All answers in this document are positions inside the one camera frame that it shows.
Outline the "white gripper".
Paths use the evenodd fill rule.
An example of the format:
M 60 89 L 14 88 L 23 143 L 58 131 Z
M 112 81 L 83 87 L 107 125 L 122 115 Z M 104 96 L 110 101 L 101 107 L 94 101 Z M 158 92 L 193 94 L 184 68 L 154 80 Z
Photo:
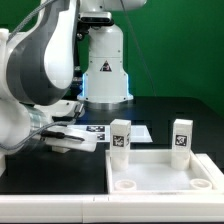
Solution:
M 51 106 L 40 106 L 52 126 L 44 129 L 40 136 L 47 145 L 94 152 L 97 135 L 88 131 L 71 128 L 84 114 L 84 105 L 78 101 L 60 100 Z

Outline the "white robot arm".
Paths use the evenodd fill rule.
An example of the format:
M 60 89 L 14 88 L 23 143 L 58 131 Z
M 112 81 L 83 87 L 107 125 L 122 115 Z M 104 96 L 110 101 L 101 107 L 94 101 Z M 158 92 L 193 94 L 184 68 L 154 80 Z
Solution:
M 85 104 L 112 108 L 133 100 L 123 68 L 123 33 L 113 11 L 147 0 L 41 0 L 27 32 L 0 29 L 0 150 L 31 139 L 61 151 L 93 152 L 94 133 L 71 126 Z

